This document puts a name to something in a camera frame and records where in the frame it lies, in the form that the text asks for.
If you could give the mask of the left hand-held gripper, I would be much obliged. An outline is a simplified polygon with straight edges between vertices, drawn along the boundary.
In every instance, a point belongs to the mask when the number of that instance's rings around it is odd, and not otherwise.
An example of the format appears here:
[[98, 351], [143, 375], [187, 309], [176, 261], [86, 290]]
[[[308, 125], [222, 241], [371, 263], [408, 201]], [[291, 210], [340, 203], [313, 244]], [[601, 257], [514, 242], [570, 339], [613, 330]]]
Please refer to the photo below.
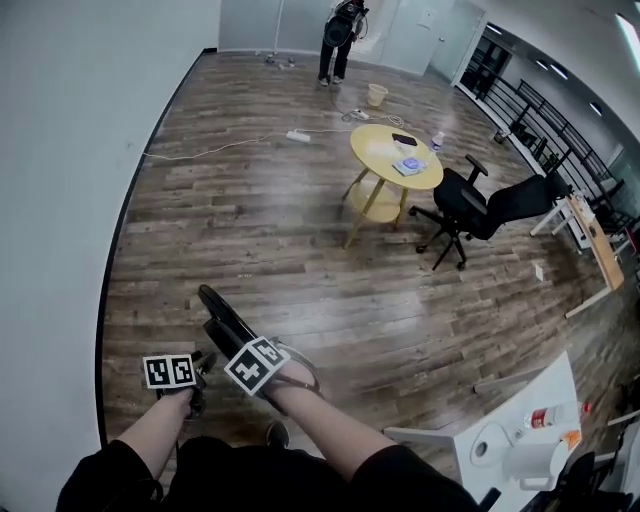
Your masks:
[[211, 372], [216, 362], [215, 352], [198, 350], [191, 354], [147, 356], [142, 359], [142, 368], [147, 388], [154, 390], [158, 398], [184, 389], [193, 391], [187, 417], [192, 420], [204, 411], [206, 383], [203, 376]]

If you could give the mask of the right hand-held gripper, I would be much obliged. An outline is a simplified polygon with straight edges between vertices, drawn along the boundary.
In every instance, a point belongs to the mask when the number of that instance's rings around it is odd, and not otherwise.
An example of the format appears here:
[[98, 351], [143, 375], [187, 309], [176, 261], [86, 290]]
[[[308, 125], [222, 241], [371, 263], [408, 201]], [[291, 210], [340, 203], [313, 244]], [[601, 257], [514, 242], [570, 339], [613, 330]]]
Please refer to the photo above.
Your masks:
[[244, 345], [224, 371], [247, 395], [254, 396], [290, 359], [289, 353], [262, 336]]

